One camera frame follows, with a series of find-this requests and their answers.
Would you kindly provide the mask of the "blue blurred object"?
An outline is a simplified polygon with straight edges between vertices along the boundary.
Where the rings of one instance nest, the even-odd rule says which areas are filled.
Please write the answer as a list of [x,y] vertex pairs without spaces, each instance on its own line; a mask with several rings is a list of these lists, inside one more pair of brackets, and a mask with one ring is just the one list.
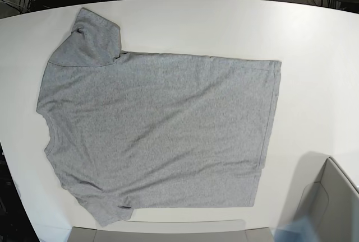
[[308,216],[294,220],[288,225],[273,231],[274,241],[278,242],[312,242],[319,241],[314,225]]

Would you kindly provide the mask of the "grey tray at bottom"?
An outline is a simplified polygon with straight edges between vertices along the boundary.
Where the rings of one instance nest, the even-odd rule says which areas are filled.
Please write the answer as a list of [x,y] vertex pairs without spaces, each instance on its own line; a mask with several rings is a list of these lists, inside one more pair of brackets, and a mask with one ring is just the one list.
[[119,230],[73,227],[68,241],[274,241],[268,227],[246,229],[243,220],[120,222]]

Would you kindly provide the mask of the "grey T-shirt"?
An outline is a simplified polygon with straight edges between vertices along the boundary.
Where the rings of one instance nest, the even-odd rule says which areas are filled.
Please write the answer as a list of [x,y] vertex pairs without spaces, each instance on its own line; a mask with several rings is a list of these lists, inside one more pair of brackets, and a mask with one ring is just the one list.
[[252,207],[281,63],[125,52],[81,9],[45,68],[36,110],[63,189],[102,226],[142,208]]

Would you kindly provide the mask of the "grey box at right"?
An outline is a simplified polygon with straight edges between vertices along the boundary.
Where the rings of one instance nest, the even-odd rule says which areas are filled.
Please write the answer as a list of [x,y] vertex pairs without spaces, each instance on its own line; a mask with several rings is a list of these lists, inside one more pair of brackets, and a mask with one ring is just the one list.
[[358,241],[358,188],[332,157],[306,186],[293,222],[299,241]]

